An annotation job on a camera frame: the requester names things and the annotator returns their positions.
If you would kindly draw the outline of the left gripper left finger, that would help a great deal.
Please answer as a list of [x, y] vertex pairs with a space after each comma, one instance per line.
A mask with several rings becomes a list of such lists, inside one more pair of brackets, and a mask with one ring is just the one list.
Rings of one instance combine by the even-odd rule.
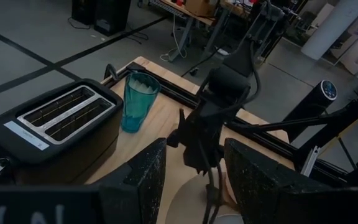
[[167, 140], [157, 138], [98, 180], [104, 223], [154, 224], [165, 182]]

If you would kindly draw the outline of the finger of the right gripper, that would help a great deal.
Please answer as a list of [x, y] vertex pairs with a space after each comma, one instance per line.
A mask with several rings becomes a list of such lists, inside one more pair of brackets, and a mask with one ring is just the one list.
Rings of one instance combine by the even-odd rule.
[[210, 169], [208, 171], [208, 179], [209, 183], [206, 185], [206, 208], [203, 217], [203, 224], [208, 224], [209, 221], [209, 214], [213, 205], [214, 199], [214, 177], [213, 171]]
[[223, 172], [220, 163], [217, 164], [217, 170], [218, 170], [218, 199], [216, 202], [216, 206], [214, 209], [214, 217], [217, 217], [219, 209], [222, 205], [224, 205], [224, 196], [223, 196]]

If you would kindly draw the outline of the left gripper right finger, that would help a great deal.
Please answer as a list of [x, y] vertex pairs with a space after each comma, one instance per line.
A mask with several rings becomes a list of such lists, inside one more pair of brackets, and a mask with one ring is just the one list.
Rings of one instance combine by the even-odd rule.
[[224, 142], [229, 182], [245, 223], [324, 223], [320, 195], [330, 187], [234, 138]]

